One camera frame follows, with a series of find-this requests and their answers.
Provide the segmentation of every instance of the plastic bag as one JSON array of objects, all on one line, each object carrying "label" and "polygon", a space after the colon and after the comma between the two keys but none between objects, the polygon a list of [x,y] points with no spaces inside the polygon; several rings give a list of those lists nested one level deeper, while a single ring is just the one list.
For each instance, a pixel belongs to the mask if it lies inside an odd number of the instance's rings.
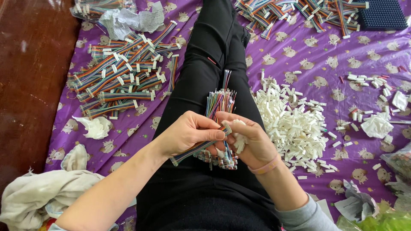
[{"label": "plastic bag", "polygon": [[387,165],[401,180],[411,186],[411,142],[396,153],[381,155]]},{"label": "plastic bag", "polygon": [[367,217],[361,223],[355,223],[340,216],[337,227],[342,231],[405,231],[411,227],[411,215],[394,210],[390,206],[377,203],[380,213],[375,217]]},{"label": "plastic bag", "polygon": [[122,8],[127,8],[133,13],[137,9],[133,0],[76,0],[70,12],[76,18],[97,23],[106,11]]}]

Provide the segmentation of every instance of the purple plastic sheet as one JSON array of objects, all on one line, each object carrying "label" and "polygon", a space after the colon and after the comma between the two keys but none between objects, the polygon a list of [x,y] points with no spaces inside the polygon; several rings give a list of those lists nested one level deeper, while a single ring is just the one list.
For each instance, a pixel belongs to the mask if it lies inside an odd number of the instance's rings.
[{"label": "purple plastic sheet", "polygon": [[[178,69],[184,61],[184,52],[193,28],[194,22],[201,10],[201,0],[161,0],[165,13],[165,24],[170,20],[178,23],[165,39],[164,43],[179,43],[182,49],[174,53],[180,54]],[[148,10],[150,1],[137,3],[138,10]],[[405,15],[411,14],[409,0],[400,2]],[[358,108],[362,111],[382,111],[383,106],[391,103],[382,102],[378,96],[382,88],[359,87],[345,79],[341,82],[339,76],[348,73],[355,75],[388,75],[388,84],[394,86],[405,94],[410,94],[411,73],[398,72],[397,67],[404,66],[410,70],[411,30],[386,31],[386,32],[353,32],[351,38],[342,39],[339,27],[324,23],[327,30],[317,33],[312,25],[305,24],[305,18],[297,10],[292,12],[293,19],[275,23],[271,33],[271,40],[265,40],[256,30],[252,34],[246,49],[246,62],[248,66],[249,83],[256,92],[261,89],[261,71],[266,77],[271,76],[279,84],[291,84],[296,91],[303,92],[308,99],[327,103],[323,115],[326,117],[327,129],[337,134],[338,141],[353,145],[342,148],[342,145],[333,148],[333,141],[327,143],[322,160],[336,166],[339,170],[335,173],[325,173],[325,169],[317,173],[308,173],[302,167],[297,167],[295,176],[308,176],[299,183],[303,189],[312,194],[314,199],[327,199],[330,212],[337,221],[339,212],[333,203],[345,199],[343,179],[353,180],[360,191],[369,193],[376,202],[389,203],[393,206],[396,197],[384,187],[384,183],[395,181],[393,173],[379,156],[387,152],[394,152],[408,143],[411,139],[411,128],[408,125],[394,125],[390,135],[394,137],[393,144],[382,143],[380,139],[369,138],[360,129],[355,132],[349,125],[346,130],[335,131],[337,124],[352,121],[350,111]],[[239,16],[242,25],[249,22]],[[80,67],[86,67],[92,62],[87,53],[89,44],[107,44],[109,38],[104,31],[94,23],[84,22],[76,43],[75,52],[69,72],[77,72]],[[161,32],[145,33],[147,38],[154,39]],[[161,96],[167,90],[170,70],[166,68],[169,59],[158,66],[165,72],[167,82],[156,92]],[[302,74],[293,75],[293,71]],[[68,153],[76,144],[81,143],[90,155],[87,169],[89,171],[108,175],[126,162],[140,148],[148,144],[161,119],[167,99],[162,101],[157,97],[154,101],[140,100],[139,110],[129,109],[119,113],[118,120],[111,120],[114,128],[109,136],[102,140],[87,139],[83,136],[87,131],[80,123],[72,120],[72,116],[81,117],[79,106],[81,103],[74,92],[64,88],[57,115],[54,122],[53,133],[50,141],[49,158],[46,161],[45,171],[60,169],[60,162],[65,153]],[[405,112],[396,113],[392,120],[410,120],[410,107]],[[382,167],[373,170],[378,163]],[[119,218],[121,223],[125,218],[135,215],[134,208],[128,208]]]}]

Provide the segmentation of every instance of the forearm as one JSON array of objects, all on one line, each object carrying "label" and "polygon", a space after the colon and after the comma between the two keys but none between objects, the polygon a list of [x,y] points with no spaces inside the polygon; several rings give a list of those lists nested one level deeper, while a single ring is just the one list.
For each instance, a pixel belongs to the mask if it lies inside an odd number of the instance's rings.
[{"label": "forearm", "polygon": [[151,142],[79,197],[56,221],[70,231],[107,231],[167,160]]},{"label": "forearm", "polygon": [[279,211],[301,208],[308,202],[307,194],[282,161],[273,170],[256,177]]}]

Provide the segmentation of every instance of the pink wristband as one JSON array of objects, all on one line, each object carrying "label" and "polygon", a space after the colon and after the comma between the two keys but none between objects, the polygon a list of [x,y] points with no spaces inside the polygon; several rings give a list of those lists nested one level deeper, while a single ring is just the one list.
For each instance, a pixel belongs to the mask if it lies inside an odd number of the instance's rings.
[{"label": "pink wristband", "polygon": [[253,174],[261,175],[261,174],[264,174],[264,173],[266,173],[266,172],[268,172],[268,171],[270,171],[270,170],[273,170],[273,169],[277,166],[277,161],[278,161],[278,159],[277,159],[277,157],[275,157],[270,163],[262,166],[262,167],[259,168],[259,169],[251,169],[250,167],[248,167],[248,169],[249,169]]}]

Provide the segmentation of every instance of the gray cloth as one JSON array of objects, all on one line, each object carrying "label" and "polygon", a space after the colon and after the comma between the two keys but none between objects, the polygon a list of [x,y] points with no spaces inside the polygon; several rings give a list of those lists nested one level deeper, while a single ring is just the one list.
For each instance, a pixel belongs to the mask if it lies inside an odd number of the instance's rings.
[{"label": "gray cloth", "polygon": [[[287,231],[341,231],[337,226],[321,211],[320,206],[308,196],[308,203],[292,211],[275,211],[283,228]],[[55,224],[52,224],[48,231],[67,231]]]}]

